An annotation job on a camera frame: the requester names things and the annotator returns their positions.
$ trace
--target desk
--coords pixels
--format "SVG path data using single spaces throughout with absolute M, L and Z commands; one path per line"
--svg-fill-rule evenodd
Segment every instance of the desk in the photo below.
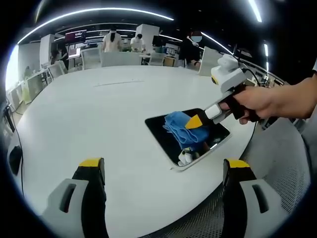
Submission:
M 81 56 L 72 56 L 72 57 L 68 57 L 68 61 L 69 61 L 69 64 L 68 64 L 68 70 L 76 67 L 76 60 L 79 59 L 80 61 L 82 60 L 81 59 Z
M 209 77 L 184 68 L 113 66 L 58 77 L 17 126 L 27 201 L 41 214 L 48 195 L 72 178 L 82 161 L 104 157 L 109 236 L 140 237 L 169 225 L 222 182 L 223 159 L 241 156 L 254 123 L 240 125 L 227 117 L 222 124 L 231 137 L 192 167 L 175 172 L 144 120 L 206 108 L 219 97 Z M 9 151 L 15 145 L 16 133 Z M 16 182 L 20 186 L 20 174 Z
M 143 65 L 144 59 L 149 59 L 149 58 L 151 58 L 151 56 L 149 56 L 149 55 L 139 55 L 139 56 L 142 58 L 142 60 L 141 60 L 141 65 Z
M 21 82 L 22 90 L 24 91 L 24 101 L 25 103 L 32 102 L 38 94 L 44 89 L 43 82 L 42 82 L 42 73 L 48 72 L 51 79 L 50 71 L 48 68 L 41 69 L 40 71 L 36 72 L 35 74 L 31 75 L 29 78 Z M 47 85 L 49 84 L 48 76 L 46 76 Z

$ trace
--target person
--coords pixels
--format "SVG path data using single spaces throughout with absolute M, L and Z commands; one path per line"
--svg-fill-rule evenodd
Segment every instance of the person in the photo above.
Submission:
M 58 61 L 58 50 L 52 50 L 51 51 L 51 64 L 54 64 L 56 61 Z
M 24 71 L 24 79 L 27 79 L 32 75 L 32 71 L 29 66 L 26 66 L 25 71 Z
M 317 60 L 312 77 L 296 85 L 283 85 L 273 88 L 246 87 L 246 90 L 234 95 L 234 98 L 248 109 L 255 110 L 260 118 L 284 117 L 307 119 L 312 115 L 317 104 Z M 228 110 L 226 103 L 221 109 Z M 245 111 L 241 124 L 249 121 Z
M 200 51 L 198 42 L 202 39 L 198 31 L 190 32 L 180 47 L 179 60 L 186 62 L 186 67 L 200 69 Z
M 114 28 L 104 36 L 102 52 L 119 52 L 121 49 L 121 36 Z
M 145 52 L 145 42 L 142 39 L 142 34 L 138 34 L 136 37 L 131 39 L 131 49 L 133 52 Z
M 60 54 L 60 59 L 61 61 L 64 62 L 64 65 L 66 67 L 66 69 L 68 70 L 68 65 L 69 65 L 69 61 L 68 61 L 68 52 L 65 46 L 59 46 L 58 47 L 58 52 Z

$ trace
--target ceiling light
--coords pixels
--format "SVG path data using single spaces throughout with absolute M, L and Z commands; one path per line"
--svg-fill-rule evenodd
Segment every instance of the ceiling light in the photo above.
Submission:
M 44 22 L 43 24 L 39 25 L 38 27 L 34 28 L 32 31 L 30 31 L 28 34 L 26 34 L 25 36 L 23 36 L 21 38 L 21 40 L 18 41 L 18 44 L 20 44 L 25 38 L 27 38 L 28 36 L 30 36 L 31 34 L 33 34 L 34 32 L 36 32 L 37 30 L 39 30 L 40 28 L 42 28 L 43 26 L 46 26 L 47 24 L 50 24 L 54 21 L 57 21 L 61 18 L 67 17 L 67 16 L 71 16 L 71 15 L 75 15 L 75 14 L 79 14 L 79 13 L 83 13 L 83 12 L 89 12 L 89 11 L 100 11 L 100 10 L 123 10 L 123 11 L 135 11 L 135 12 L 141 12 L 141 13 L 146 13 L 146 14 L 150 14 L 150 15 L 154 15 L 154 16 L 158 16 L 158 17 L 162 17 L 165 18 L 167 20 L 173 21 L 173 18 L 167 17 L 167 16 L 163 16 L 157 13 L 153 13 L 150 11 L 143 11 L 143 10 L 138 10 L 138 9 L 132 9 L 132 8 L 121 8 L 121 7 L 100 7 L 100 8 L 90 8 L 90 9 L 84 9 L 84 10 L 80 10 L 80 11 L 73 11 L 58 17 L 55 17 L 47 22 Z
M 249 4 L 251 5 L 252 10 L 253 10 L 254 14 L 256 15 L 258 22 L 262 22 L 261 15 L 260 15 L 260 12 L 258 10 L 258 7 L 256 5 L 255 0 L 249 0 Z
M 137 32 L 135 30 L 117 30 L 117 31 L 130 31 L 130 32 Z
M 58 41 L 58 40 L 60 40 L 60 39 L 64 39 L 65 37 L 60 37 L 60 38 L 57 38 L 56 40 L 54 40 L 54 41 Z
M 204 32 L 202 32 L 203 36 L 206 36 L 208 39 L 212 40 L 213 42 L 215 42 L 216 44 L 220 45 L 221 47 L 223 47 L 226 51 L 228 51 L 230 54 L 233 55 L 233 52 L 231 52 L 230 50 L 228 50 L 225 46 L 223 46 L 222 44 L 220 44 L 218 41 L 216 41 L 214 38 L 210 37 L 209 35 L 206 35 Z
M 90 36 L 90 37 L 86 37 L 86 39 L 97 38 L 97 37 L 104 37 L 104 36 Z
M 90 32 L 99 32 L 99 31 L 109 31 L 109 30 L 86 31 L 86 33 L 90 33 Z
M 72 27 L 72 28 L 61 30 L 61 31 L 59 31 L 57 33 L 62 33 L 64 31 L 69 31 L 69 30 L 73 30 L 73 29 L 77 29 L 77 28 L 83 28 L 85 26 L 110 25 L 110 24 L 111 25 L 134 25 L 134 26 L 138 25 L 138 24 L 135 24 L 135 23 L 103 22 L 103 23 L 94 23 L 94 24 L 88 24 L 88 25 L 75 26 L 75 27 Z
M 30 43 L 41 42 L 41 40 L 30 41 Z
M 87 31 L 87 30 L 72 31 L 72 32 L 68 32 L 68 33 L 66 33 L 65 35 L 67 35 L 67 34 L 71 34 L 71 33 L 76 33 L 76 32 L 81 32 L 81 31 Z
M 165 35 L 161 35 L 161 34 L 159 34 L 159 36 L 163 36 L 163 37 L 166 37 L 166 38 L 170 38 L 170 39 L 173 39 L 173 40 L 177 40 L 177 41 L 183 42 L 182 40 L 179 40 L 177 38 L 173 38 L 173 37 L 170 37 L 170 36 L 165 36 Z
M 264 44 L 265 56 L 268 57 L 268 48 L 267 44 Z

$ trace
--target black handle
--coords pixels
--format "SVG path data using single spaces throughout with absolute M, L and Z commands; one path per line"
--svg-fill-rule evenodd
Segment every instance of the black handle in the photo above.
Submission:
M 251 122 L 256 122 L 260 120 L 260 117 L 257 115 L 256 111 L 246 108 L 241 105 L 233 96 L 229 96 L 225 102 L 228 104 L 228 107 L 232 111 L 234 118 L 240 119 L 244 116 L 244 111 L 249 111 L 249 119 Z

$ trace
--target yellow tip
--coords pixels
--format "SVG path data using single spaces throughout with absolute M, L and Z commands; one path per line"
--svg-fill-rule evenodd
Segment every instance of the yellow tip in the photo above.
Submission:
M 185 125 L 186 129 L 195 129 L 197 127 L 202 126 L 203 123 L 202 121 L 199 119 L 198 115 L 194 115 L 192 118 L 190 118 L 190 120 L 187 122 L 187 124 Z

